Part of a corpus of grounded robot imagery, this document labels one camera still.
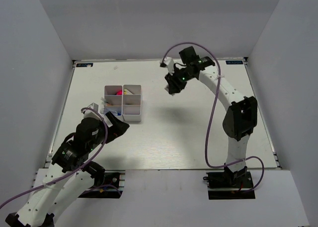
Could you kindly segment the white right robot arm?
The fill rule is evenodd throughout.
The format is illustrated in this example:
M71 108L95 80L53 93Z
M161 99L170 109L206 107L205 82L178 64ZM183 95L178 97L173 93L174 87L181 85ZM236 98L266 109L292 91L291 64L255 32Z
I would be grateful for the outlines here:
M168 70L165 89L170 95L175 95L195 78L214 94L213 109L217 102L221 102L226 111L222 127L228 136L227 159L221 165L224 170L222 181L235 187L247 173L246 150L257 125L257 100L254 96L242 95L222 76L220 63L213 54L199 57L193 46L189 46L180 51L179 55L183 63L181 68L167 55L160 63L161 67Z

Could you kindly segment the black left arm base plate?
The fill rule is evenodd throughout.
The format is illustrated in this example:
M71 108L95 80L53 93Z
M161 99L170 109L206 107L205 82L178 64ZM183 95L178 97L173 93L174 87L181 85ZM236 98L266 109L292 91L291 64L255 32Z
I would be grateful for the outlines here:
M79 198L120 199L124 191L125 172L107 171L104 176L104 182L101 186L89 188Z

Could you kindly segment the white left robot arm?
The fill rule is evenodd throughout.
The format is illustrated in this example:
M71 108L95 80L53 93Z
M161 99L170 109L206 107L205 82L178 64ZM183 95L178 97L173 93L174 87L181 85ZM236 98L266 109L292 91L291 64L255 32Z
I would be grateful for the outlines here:
M52 227L63 211L86 190L111 187L106 181L105 169L89 154L122 136L129 124L117 119L111 112L106 120L91 108L83 108L83 119L75 132L66 136L52 157L42 185L30 190L27 203L6 217L11 227Z

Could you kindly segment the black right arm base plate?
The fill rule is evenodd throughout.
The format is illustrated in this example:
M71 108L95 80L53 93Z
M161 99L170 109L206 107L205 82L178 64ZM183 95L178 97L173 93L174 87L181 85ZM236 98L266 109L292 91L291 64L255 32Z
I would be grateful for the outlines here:
M255 199L251 173L248 171L230 184L224 172L207 172L203 177L208 188L209 200L252 200Z

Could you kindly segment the clear glue bottle blue cap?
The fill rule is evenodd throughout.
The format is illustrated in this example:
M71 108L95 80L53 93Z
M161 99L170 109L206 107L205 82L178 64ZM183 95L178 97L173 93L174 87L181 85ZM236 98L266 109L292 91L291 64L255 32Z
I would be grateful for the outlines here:
M121 116L121 109L119 108L101 108L100 112L103 115L106 115L107 113L112 113L114 116Z

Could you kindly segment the green ink clear pen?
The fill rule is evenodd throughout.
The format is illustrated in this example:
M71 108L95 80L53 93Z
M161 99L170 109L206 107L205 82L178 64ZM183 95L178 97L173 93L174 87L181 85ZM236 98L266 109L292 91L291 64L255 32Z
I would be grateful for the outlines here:
M104 97L101 98L101 101L102 101L103 105L106 105L106 106L110 106L111 105Z

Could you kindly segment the white pencil yellow tip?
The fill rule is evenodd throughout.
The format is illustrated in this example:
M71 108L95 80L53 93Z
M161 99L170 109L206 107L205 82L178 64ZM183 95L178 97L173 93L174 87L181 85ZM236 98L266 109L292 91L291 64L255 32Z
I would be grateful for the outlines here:
M132 95L133 93L129 91L128 89L124 89L124 95Z

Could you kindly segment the white eraser red print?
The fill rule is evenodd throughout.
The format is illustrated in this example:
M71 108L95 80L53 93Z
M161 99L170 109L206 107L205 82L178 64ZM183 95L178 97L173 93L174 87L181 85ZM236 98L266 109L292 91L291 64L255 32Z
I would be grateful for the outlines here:
M175 90L174 90L173 88L170 88L169 86L166 86L164 89L165 89L165 90L169 93L169 95L171 95L171 96L174 96L174 95L176 94Z

